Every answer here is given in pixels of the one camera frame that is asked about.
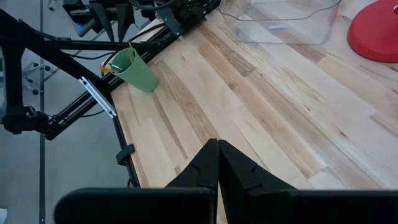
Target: red object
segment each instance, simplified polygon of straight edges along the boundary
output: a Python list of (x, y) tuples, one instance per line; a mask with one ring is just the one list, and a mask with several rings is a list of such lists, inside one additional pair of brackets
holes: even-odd
[(348, 31), (359, 55), (378, 62), (398, 62), (398, 0), (378, 0), (360, 11)]

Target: gray floor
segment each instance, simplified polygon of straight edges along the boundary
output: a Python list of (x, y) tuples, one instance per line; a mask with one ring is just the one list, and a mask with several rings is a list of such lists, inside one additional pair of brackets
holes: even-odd
[[(44, 32), (79, 39), (72, 21), (59, 4), (60, 1), (53, 4), (55, 11), (51, 12), (46, 7), (47, 0), (44, 0)], [(0, 8), (35, 29), (40, 29), (40, 0), (0, 0)], [(136, 20), (139, 26), (146, 21), (137, 16)], [(137, 32), (138, 29), (131, 26), (126, 38)], [(81, 39), (91, 40), (95, 36), (91, 31)], [(108, 37), (103, 34), (97, 40), (108, 40)], [(102, 53), (104, 52), (86, 51), (79, 55), (94, 57)], [(22, 66), (39, 60), (37, 55), (26, 51)], [(103, 60), (78, 61), (100, 74), (99, 65)], [(39, 80), (40, 73), (32, 77)], [(45, 112), (58, 113), (83, 92), (84, 89), (78, 81), (63, 71), (57, 72), (45, 82)], [(24, 104), (32, 105), (38, 110), (40, 96), (24, 91)], [(100, 109), (95, 106), (89, 113)], [(12, 135), (0, 126), (0, 208), (8, 209), (7, 224), (39, 222), (39, 139), (38, 133)], [(104, 113), (92, 118), (81, 118), (55, 140), (46, 141), (45, 222), (53, 223), (52, 214), (56, 202), (74, 189), (125, 187), (128, 179), (126, 168), (117, 165), (115, 159), (119, 150), (113, 123)]]

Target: green cup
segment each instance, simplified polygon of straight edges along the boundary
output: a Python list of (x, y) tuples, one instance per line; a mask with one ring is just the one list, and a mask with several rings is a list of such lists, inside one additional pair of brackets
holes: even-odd
[(154, 91), (157, 86), (157, 77), (148, 65), (137, 54), (135, 49), (126, 48), (116, 54), (112, 61), (112, 70), (121, 69), (120, 73), (113, 72), (113, 75), (123, 79), (146, 93)]

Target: wooden table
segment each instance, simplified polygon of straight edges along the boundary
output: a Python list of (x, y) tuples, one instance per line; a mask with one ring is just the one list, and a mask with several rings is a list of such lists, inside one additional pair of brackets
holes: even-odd
[(346, 41), (370, 2), (343, 1), (322, 45), (242, 44), (214, 11), (156, 56), (152, 94), (112, 93), (142, 186), (163, 187), (219, 138), (300, 189), (396, 189), (398, 66)]

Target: transparent container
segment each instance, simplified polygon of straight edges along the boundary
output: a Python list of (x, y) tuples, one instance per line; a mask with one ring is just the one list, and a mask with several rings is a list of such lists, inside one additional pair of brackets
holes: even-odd
[(220, 13), (238, 41), (321, 44), (341, 0), (223, 0)]

